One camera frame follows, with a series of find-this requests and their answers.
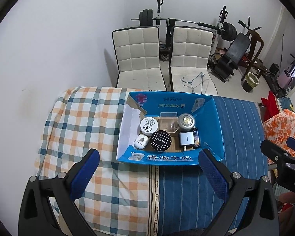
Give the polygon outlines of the clear acrylic cube box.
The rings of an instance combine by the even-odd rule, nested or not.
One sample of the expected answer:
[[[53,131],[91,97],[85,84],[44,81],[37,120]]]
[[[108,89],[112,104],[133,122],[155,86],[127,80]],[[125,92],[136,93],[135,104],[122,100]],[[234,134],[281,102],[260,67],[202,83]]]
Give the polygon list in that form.
[[[178,130],[178,116],[176,112],[161,112],[159,129],[167,133],[176,133]]]

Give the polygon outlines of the blue cardboard box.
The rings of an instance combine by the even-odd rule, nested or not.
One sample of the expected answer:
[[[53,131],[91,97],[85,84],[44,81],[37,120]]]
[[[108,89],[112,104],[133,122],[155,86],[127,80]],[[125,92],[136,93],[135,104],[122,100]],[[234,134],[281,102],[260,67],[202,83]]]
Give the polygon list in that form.
[[[117,160],[140,165],[198,165],[208,149],[224,159],[215,97],[183,92],[130,92],[119,128]]]

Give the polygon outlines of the red cloth item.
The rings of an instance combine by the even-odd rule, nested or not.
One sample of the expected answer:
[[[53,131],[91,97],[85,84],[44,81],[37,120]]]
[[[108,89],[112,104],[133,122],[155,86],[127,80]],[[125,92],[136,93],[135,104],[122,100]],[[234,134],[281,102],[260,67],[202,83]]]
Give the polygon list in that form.
[[[269,91],[267,98],[261,98],[261,105],[265,107],[263,121],[267,121],[268,119],[280,113],[277,105],[277,99],[272,91]]]

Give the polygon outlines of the white square charger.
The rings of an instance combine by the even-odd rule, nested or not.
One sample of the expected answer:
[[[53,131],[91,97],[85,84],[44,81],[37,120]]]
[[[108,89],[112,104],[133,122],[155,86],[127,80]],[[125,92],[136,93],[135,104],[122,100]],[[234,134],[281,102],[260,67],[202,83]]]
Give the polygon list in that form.
[[[195,144],[193,131],[180,132],[179,138],[180,138],[180,146],[183,148],[184,151],[186,151],[187,148],[194,146]]]

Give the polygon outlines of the silver metal tin can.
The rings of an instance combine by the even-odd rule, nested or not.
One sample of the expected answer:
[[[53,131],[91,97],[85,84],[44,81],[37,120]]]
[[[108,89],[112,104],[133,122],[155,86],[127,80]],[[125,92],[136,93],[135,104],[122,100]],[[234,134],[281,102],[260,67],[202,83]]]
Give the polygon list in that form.
[[[191,131],[195,126],[195,118],[189,113],[183,113],[178,117],[178,126],[182,132]]]

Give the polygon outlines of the black patterned round compact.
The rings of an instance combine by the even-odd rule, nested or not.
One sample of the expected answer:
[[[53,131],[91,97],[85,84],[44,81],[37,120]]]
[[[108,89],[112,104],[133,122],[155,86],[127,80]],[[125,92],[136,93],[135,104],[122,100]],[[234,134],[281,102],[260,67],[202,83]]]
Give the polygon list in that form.
[[[163,130],[158,130],[150,137],[150,145],[154,151],[164,152],[171,146],[171,135]]]

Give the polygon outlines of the brown wooden chair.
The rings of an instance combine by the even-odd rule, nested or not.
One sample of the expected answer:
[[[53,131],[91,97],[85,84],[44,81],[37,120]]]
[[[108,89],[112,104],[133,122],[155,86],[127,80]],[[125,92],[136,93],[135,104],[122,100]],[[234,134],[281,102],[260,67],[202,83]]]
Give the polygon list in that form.
[[[244,57],[246,57],[246,60],[243,60],[243,63],[247,66],[247,69],[242,76],[241,81],[244,80],[245,76],[250,72],[250,69],[252,68],[256,68],[259,70],[257,78],[260,78],[263,74],[268,72],[267,67],[263,65],[263,61],[259,58],[259,55],[261,54],[264,47],[264,41],[257,31],[262,27],[260,26],[251,29],[250,17],[248,17],[248,23],[244,23],[241,20],[239,20],[238,23],[248,30],[246,36],[248,39],[250,39],[249,53],[244,55]]]

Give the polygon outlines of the white round jar green logo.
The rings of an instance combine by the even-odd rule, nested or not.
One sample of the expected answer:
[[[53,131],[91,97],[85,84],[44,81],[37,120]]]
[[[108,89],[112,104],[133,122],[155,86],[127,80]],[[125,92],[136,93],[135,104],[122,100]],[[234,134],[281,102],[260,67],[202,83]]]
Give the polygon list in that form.
[[[145,117],[140,122],[142,134],[151,137],[159,128],[158,121],[153,117]]]

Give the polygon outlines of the left white padded chair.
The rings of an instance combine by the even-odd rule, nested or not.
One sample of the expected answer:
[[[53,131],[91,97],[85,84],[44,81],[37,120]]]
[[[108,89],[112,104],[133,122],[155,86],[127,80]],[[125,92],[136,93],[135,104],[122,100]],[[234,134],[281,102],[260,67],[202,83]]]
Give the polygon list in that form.
[[[166,91],[160,68],[159,28],[130,27],[112,32],[118,66],[117,87]]]

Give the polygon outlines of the right white padded chair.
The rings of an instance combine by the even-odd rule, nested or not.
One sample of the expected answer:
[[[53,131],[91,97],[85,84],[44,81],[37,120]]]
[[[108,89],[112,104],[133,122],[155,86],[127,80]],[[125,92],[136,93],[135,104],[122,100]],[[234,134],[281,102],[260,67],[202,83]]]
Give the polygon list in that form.
[[[203,72],[210,78],[206,95],[218,95],[207,68],[212,40],[213,33],[204,29],[185,26],[172,29],[169,74],[173,92],[191,93],[190,89],[182,85],[181,78],[194,77]]]

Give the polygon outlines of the white padded chair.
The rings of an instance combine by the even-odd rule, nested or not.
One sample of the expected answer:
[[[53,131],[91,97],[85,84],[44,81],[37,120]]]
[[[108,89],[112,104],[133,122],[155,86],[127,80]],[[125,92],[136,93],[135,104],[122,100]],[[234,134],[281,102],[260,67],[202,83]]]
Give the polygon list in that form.
[[[159,28],[130,27],[112,32],[118,66],[117,87],[166,91],[160,68]]]
[[[204,29],[185,26],[172,29],[169,74],[173,92],[191,93],[190,89],[182,85],[181,78],[194,77],[203,72],[210,78],[206,95],[218,95],[207,68],[212,40],[213,33]]]

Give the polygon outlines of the small dark glass bottle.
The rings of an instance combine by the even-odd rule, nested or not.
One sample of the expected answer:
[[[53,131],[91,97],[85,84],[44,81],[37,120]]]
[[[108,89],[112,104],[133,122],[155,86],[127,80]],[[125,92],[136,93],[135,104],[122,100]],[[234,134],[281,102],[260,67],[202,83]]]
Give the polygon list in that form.
[[[195,127],[193,128],[193,137],[194,137],[194,148],[197,149],[201,146],[200,144],[200,137],[199,137],[199,132],[198,129]]]

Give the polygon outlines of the plaid checked cloth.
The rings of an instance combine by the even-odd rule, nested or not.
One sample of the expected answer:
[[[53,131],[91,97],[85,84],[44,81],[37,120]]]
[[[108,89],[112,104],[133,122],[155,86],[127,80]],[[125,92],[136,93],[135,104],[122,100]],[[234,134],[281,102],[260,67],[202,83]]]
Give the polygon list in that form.
[[[74,87],[48,115],[36,160],[39,179],[67,173],[84,158],[87,185],[74,204],[91,229],[108,235],[157,235],[158,170],[117,159],[128,88]]]

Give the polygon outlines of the barbell with black plates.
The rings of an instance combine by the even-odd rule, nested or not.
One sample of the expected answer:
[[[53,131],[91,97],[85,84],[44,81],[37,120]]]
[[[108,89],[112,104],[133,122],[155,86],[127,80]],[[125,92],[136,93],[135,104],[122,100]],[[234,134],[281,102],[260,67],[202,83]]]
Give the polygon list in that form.
[[[161,18],[154,17],[153,10],[144,9],[139,13],[138,18],[131,19],[131,21],[139,21],[140,26],[152,26],[154,23],[160,25],[162,21],[166,21],[170,26],[176,25],[179,23],[189,23],[193,25],[197,25],[199,27],[208,28],[211,30],[215,30],[216,33],[221,36],[221,38],[225,41],[233,41],[237,36],[237,30],[235,26],[231,23],[226,22],[226,17],[228,15],[228,11],[224,9],[221,10],[219,14],[219,20],[216,26],[210,25],[203,22],[195,22],[189,20],[175,19],[175,18]]]

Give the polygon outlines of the white oval earbud case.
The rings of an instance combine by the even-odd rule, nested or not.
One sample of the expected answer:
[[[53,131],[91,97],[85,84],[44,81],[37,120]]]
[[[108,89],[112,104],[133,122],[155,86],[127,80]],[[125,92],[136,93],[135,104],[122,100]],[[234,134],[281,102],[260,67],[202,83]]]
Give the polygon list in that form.
[[[149,142],[149,137],[144,134],[139,134],[134,140],[134,147],[138,150],[143,150],[147,147]]]

